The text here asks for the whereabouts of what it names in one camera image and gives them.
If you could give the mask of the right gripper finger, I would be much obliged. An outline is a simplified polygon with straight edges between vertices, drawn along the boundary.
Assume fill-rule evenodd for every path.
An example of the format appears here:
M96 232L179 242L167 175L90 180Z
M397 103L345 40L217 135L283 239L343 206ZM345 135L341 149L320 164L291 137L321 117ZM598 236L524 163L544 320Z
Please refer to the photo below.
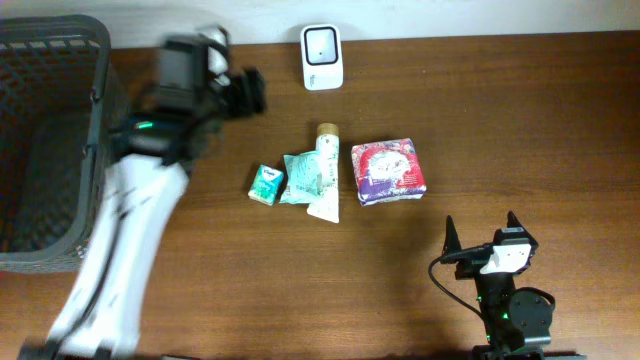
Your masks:
M518 218L516 217L515 213L513 211L509 211L507 213L507 228L522 228L523 225L521 224L521 222L518 220Z
M457 230L453 221L453 217L448 215L446 218L445 240L442 249L443 255L451 255L462 250Z

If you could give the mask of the white floral cream tube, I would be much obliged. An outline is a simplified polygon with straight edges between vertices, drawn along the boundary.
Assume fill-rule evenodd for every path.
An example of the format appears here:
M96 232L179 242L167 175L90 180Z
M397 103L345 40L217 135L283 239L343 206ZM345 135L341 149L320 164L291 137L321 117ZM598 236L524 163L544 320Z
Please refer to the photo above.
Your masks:
M307 213L332 223L339 222L339 129L333 123L321 123L317 127L316 150L321 174L320 198L311 203Z

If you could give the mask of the small teal tissue pack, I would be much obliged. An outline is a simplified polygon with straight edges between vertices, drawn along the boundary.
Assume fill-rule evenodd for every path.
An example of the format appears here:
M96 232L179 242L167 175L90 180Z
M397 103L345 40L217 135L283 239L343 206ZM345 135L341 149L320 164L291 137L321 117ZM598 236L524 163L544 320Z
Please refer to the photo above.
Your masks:
M272 206L284 179L280 170L261 165L249 189L248 197L260 203Z

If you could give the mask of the red purple tissue pack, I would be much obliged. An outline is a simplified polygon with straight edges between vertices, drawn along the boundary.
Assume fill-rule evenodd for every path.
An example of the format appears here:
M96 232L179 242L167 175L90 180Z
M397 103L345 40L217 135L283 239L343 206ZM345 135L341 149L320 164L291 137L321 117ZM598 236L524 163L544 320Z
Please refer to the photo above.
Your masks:
M421 199L427 190L410 138L354 145L351 158L362 206Z

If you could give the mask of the teal wet wipes pack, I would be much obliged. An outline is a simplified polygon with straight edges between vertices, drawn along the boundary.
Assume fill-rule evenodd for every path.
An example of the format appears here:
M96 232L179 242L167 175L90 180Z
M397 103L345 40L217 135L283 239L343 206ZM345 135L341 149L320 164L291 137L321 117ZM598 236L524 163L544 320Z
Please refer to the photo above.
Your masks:
M280 198L285 204L310 204L321 197L320 154L309 151L284 155L287 183Z

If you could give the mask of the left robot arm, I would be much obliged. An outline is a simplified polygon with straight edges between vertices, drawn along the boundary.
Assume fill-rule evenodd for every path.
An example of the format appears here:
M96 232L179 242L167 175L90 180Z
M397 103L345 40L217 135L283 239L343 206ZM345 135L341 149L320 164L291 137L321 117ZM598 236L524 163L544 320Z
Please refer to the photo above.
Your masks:
M194 161L223 122L266 108L264 79L232 71L229 42L221 26L164 41L141 110L111 132L116 160L71 294L46 341L24 343L20 358L133 357L160 240Z

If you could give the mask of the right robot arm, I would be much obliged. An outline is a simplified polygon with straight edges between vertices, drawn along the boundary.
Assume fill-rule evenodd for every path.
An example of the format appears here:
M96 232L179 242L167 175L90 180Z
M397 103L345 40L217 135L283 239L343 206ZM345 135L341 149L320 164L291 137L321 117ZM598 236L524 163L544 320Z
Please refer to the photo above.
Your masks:
M487 343L471 350L472 359L581 359L572 352L546 353L551 343L550 327L555 298L540 289L518 288L514 277L531 265L539 244L513 212L507 223L495 231L493 240L464 249L451 216L446 218L442 254L431 262L454 264L455 278L475 283L479 306L465 302L436 280L429 278L447 296L471 310L483 322Z

